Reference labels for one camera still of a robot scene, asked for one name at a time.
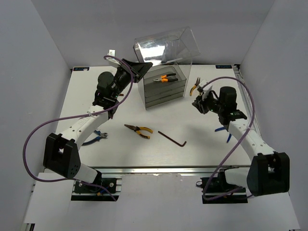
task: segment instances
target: blue-handled pliers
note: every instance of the blue-handled pliers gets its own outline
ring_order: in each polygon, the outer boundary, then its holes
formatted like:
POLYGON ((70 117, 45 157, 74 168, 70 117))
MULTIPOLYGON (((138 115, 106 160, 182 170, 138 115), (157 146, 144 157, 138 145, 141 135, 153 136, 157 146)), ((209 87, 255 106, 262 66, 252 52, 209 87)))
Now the blue-handled pliers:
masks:
POLYGON ((82 146, 87 146, 87 145, 93 144, 96 141, 100 141, 101 139, 107 139, 107 137, 108 137, 108 133, 105 133, 105 132, 101 133, 100 131, 95 130, 94 133, 97 134, 98 136, 95 137, 94 139, 88 141, 88 142, 84 142, 82 144, 82 146))

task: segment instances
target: yellow-handled pliers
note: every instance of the yellow-handled pliers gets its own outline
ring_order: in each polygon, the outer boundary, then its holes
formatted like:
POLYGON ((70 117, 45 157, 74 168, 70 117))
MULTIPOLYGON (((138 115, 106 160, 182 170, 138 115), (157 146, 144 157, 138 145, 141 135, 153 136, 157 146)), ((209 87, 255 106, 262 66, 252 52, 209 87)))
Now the yellow-handled pliers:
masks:
POLYGON ((140 132, 141 130, 148 131, 149 133, 153 133, 152 129, 149 129, 149 128, 146 128, 146 127, 137 127, 137 126, 132 126, 132 125, 128 125, 128 124, 125 124, 124 126, 129 128, 129 129, 134 130, 134 132, 136 132, 139 136, 141 136, 142 138, 145 138, 145 139, 150 139, 150 136, 143 135, 140 132))
POLYGON ((193 95, 193 90, 195 90, 198 87, 199 84, 200 84, 200 77, 197 78, 196 83, 194 84, 194 86, 192 87, 191 91, 189 92, 190 96, 193 95))
POLYGON ((176 76, 177 73, 170 73, 166 74, 164 76, 161 76, 160 78, 153 79, 153 82, 175 82, 178 81, 178 78, 168 78, 169 76, 176 76))

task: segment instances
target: black bracket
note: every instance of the black bracket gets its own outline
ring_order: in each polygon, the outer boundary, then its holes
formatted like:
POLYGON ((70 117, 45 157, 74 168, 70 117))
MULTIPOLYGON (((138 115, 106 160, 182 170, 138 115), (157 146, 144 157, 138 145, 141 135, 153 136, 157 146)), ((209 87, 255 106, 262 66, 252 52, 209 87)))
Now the black bracket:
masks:
POLYGON ((289 191, 290 159, 288 155, 274 153, 255 156, 248 172, 247 185, 253 196, 289 191))

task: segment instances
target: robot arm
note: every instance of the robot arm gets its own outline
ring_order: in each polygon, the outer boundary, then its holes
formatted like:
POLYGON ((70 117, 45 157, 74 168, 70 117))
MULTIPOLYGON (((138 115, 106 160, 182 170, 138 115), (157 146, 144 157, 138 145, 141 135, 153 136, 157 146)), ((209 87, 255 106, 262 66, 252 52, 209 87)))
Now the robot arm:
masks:
MULTIPOLYGON (((134 82, 138 83, 152 63, 133 63, 125 59, 134 82)), ((89 116, 79 119, 74 125, 60 134, 51 133, 46 139, 43 165, 67 179, 82 180, 87 183, 101 185, 101 172, 80 162, 79 149, 89 135, 101 124, 113 117, 117 110, 118 95, 131 82, 131 75, 126 65, 119 65, 115 76, 103 72, 98 77, 94 102, 89 108, 89 116), (110 109, 108 112, 97 112, 110 109)))
MULTIPOLYGON (((237 140, 241 139, 248 126, 247 117, 236 109, 236 90, 232 87, 222 87, 218 98, 212 91, 212 86, 198 86, 200 95, 192 103, 200 113, 211 111, 218 114, 220 123, 237 140)), ((241 142, 251 160, 250 167, 222 168, 218 177, 222 188, 228 185, 238 185, 248 188, 252 195, 282 193, 289 191, 290 160, 286 153, 278 153, 268 146, 254 131, 249 130, 241 142)))

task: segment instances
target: plastic container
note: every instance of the plastic container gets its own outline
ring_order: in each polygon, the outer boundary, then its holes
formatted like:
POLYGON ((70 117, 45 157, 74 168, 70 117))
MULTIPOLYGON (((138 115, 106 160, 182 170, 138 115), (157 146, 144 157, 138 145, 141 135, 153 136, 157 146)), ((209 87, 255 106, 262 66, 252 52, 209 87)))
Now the plastic container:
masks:
POLYGON ((145 108, 183 97, 190 74, 192 57, 200 51, 189 27, 135 39, 134 50, 139 62, 153 67, 138 83, 145 108), (176 73, 178 81, 153 82, 153 79, 176 73))

